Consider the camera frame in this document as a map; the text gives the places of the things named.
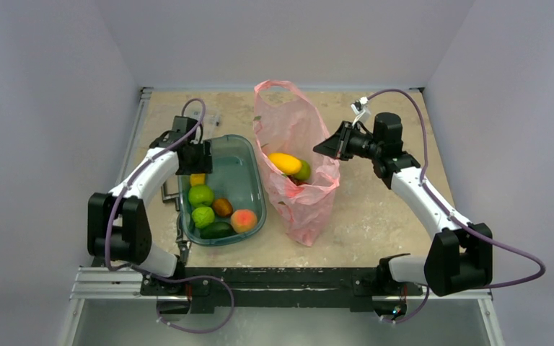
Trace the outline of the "red fake grape bunch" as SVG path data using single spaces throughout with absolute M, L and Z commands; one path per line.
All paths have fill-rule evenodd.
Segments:
M 289 176 L 289 180 L 295 184 L 296 186 L 302 186 L 302 185 L 307 185 L 307 182 L 303 181 L 303 180 L 299 180 L 297 178 L 295 178 L 294 176 Z

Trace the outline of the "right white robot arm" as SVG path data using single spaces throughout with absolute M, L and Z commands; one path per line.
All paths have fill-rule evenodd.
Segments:
M 382 112 L 375 116 L 372 132 L 343 121 L 313 148 L 341 161 L 355 156 L 370 159 L 375 175 L 408 205 L 433 238 L 425 257 L 382 258 L 377 266 L 378 288 L 394 293 L 404 283 L 416 283 L 446 296 L 488 285 L 493 278 L 493 247 L 486 242 L 491 230 L 484 223 L 472 224 L 421 178 L 421 165 L 404 150 L 402 134 L 400 117 Z

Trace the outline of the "yellow fake mango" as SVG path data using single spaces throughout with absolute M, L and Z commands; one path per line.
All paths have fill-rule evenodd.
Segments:
M 302 169 L 302 161 L 289 154 L 274 152 L 268 155 L 268 159 L 286 176 L 295 175 Z

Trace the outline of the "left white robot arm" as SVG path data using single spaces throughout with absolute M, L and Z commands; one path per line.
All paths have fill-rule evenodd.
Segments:
M 186 275 L 177 269 L 177 256 L 152 239 L 146 207 L 170 177 L 212 172 L 211 144 L 202 135 L 201 120 L 175 117 L 171 129 L 151 142 L 128 177 L 109 192 L 91 195 L 87 205 L 90 255 L 159 276 L 158 285 L 167 294 L 184 290 Z

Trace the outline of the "yellow fake banana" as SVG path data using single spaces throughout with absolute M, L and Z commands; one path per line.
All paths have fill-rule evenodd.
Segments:
M 191 174 L 189 178 L 190 186 L 195 187 L 198 185 L 206 184 L 206 176 L 207 174 L 204 174 L 204 173 Z

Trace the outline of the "green fake pear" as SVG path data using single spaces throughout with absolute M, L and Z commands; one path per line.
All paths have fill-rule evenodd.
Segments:
M 301 160 L 301 169 L 293 175 L 293 178 L 300 182 L 306 182 L 312 175 L 311 166 L 305 160 Z

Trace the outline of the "pink plastic bag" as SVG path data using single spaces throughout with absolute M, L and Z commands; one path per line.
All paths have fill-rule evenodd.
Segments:
M 294 95 L 292 101 L 268 104 L 260 91 L 280 87 Z M 339 163 L 313 148 L 329 136 L 319 110 L 290 81 L 267 80 L 254 88 L 252 129 L 254 152 L 268 199 L 282 217 L 292 240 L 310 247 L 328 224 L 340 184 Z M 294 184 L 268 158 L 283 153 L 309 163 L 311 176 Z

